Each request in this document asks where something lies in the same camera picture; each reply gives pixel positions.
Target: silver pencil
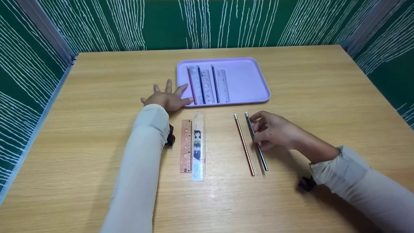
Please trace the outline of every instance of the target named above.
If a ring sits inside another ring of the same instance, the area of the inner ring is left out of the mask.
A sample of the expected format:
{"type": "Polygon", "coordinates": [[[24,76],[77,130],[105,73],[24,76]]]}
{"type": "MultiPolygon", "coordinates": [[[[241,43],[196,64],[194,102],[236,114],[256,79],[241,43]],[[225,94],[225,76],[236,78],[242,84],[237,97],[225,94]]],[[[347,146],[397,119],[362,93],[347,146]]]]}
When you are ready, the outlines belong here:
{"type": "MultiPolygon", "coordinates": [[[[244,115],[246,117],[247,125],[249,126],[250,135],[252,136],[252,140],[253,140],[255,137],[255,131],[253,130],[252,122],[250,121],[250,117],[247,112],[245,112],[244,115]]],[[[262,149],[260,148],[260,145],[258,143],[255,143],[255,144],[257,148],[256,152],[258,153],[258,156],[260,157],[260,160],[262,161],[263,168],[265,169],[265,171],[268,171],[265,157],[263,156],[263,153],[262,153],[262,149]]]]}

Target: pencil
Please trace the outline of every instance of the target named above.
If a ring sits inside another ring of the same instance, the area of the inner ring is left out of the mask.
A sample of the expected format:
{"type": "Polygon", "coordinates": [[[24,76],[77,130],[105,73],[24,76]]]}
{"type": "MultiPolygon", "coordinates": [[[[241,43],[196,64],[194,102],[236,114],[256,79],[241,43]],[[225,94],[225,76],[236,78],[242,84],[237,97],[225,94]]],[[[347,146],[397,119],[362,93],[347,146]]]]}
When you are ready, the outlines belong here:
{"type": "MultiPolygon", "coordinates": [[[[255,137],[255,131],[253,130],[252,122],[250,121],[250,117],[247,112],[245,112],[244,115],[246,116],[247,125],[249,126],[250,135],[252,136],[252,140],[253,140],[255,137]]],[[[262,153],[262,149],[260,148],[259,143],[255,143],[255,144],[257,148],[256,153],[258,153],[258,157],[260,157],[260,160],[262,161],[263,168],[265,169],[265,171],[268,171],[265,157],[263,156],[263,153],[262,153]]]]}
{"type": "Polygon", "coordinates": [[[200,66],[198,66],[197,68],[198,68],[198,77],[200,78],[200,87],[201,87],[201,94],[203,97],[203,104],[206,104],[206,99],[204,97],[203,78],[201,77],[200,66]]]}
{"type": "Polygon", "coordinates": [[[246,154],[247,163],[249,165],[250,174],[255,176],[255,172],[253,171],[252,162],[250,161],[249,152],[247,151],[246,143],[244,142],[243,133],[241,132],[240,124],[238,123],[237,114],[234,114],[234,120],[236,121],[238,133],[240,135],[241,143],[243,144],[244,153],[246,154]]]}
{"type": "Polygon", "coordinates": [[[191,87],[191,93],[193,95],[194,104],[197,105],[197,100],[195,100],[193,80],[191,78],[191,72],[190,72],[190,67],[189,66],[187,66],[187,72],[188,72],[188,78],[190,79],[190,87],[191,87]]]}
{"type": "Polygon", "coordinates": [[[219,98],[219,89],[217,87],[217,81],[216,81],[216,71],[214,70],[214,66],[211,65],[211,69],[213,70],[213,80],[214,80],[214,87],[216,89],[216,98],[217,98],[217,104],[220,103],[220,98],[219,98]]]}

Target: wooden table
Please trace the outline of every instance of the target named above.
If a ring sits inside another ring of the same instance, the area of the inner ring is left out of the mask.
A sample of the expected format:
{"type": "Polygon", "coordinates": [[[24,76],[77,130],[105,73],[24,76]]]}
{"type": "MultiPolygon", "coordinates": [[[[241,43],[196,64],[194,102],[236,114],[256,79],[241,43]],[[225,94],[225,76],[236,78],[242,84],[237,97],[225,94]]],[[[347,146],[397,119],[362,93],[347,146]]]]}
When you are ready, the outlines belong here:
{"type": "MultiPolygon", "coordinates": [[[[374,228],[326,188],[301,194],[309,176],[296,151],[267,153],[251,177],[233,114],[280,114],[333,145],[347,145],[414,191],[414,133],[340,46],[82,53],[0,207],[0,232],[98,232],[140,97],[174,78],[184,59],[250,56],[272,93],[264,104],[185,109],[171,117],[154,232],[352,232],[374,228]],[[207,179],[180,174],[181,120],[206,114],[207,179]]],[[[246,122],[241,120],[248,136],[246,122]]]]}

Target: forearm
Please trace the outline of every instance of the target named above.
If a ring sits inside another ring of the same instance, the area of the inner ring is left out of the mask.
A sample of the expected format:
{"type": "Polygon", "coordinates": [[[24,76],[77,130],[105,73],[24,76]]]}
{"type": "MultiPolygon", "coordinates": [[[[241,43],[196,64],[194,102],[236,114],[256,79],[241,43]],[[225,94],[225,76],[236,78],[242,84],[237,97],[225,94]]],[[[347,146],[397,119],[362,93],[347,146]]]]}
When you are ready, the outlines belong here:
{"type": "Polygon", "coordinates": [[[293,142],[294,148],[302,153],[313,164],[332,160],[338,156],[339,150],[315,135],[301,129],[299,139],[293,142]]]}
{"type": "Polygon", "coordinates": [[[127,142],[101,232],[152,232],[159,164],[168,129],[168,114],[162,107],[142,109],[127,142]]]}
{"type": "Polygon", "coordinates": [[[333,160],[311,164],[317,184],[325,184],[386,232],[414,232],[414,194],[373,170],[354,151],[340,147],[333,160]]]}

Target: ruler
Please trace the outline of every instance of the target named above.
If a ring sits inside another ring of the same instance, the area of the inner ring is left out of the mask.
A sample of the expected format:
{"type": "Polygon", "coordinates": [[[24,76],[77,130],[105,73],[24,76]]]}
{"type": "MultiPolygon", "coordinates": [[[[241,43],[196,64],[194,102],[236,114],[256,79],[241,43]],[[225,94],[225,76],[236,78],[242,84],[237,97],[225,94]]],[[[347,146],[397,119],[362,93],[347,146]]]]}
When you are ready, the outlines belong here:
{"type": "Polygon", "coordinates": [[[193,181],[203,181],[205,177],[205,114],[204,112],[194,113],[193,120],[193,181]]]}
{"type": "Polygon", "coordinates": [[[197,66],[189,66],[191,80],[193,81],[194,87],[194,94],[195,98],[197,99],[197,104],[203,103],[203,94],[205,98],[206,104],[213,104],[216,103],[214,98],[214,87],[212,86],[211,78],[210,78],[210,70],[208,69],[200,69],[201,74],[201,83],[200,83],[200,75],[198,73],[197,66]]]}
{"type": "Polygon", "coordinates": [[[183,120],[181,122],[181,156],[180,156],[180,172],[190,173],[193,157],[191,156],[191,128],[192,120],[183,120]]]}
{"type": "Polygon", "coordinates": [[[226,71],[225,70],[217,70],[217,85],[219,89],[219,96],[221,102],[229,103],[230,97],[229,97],[229,89],[227,88],[227,77],[226,77],[226,71]]]}

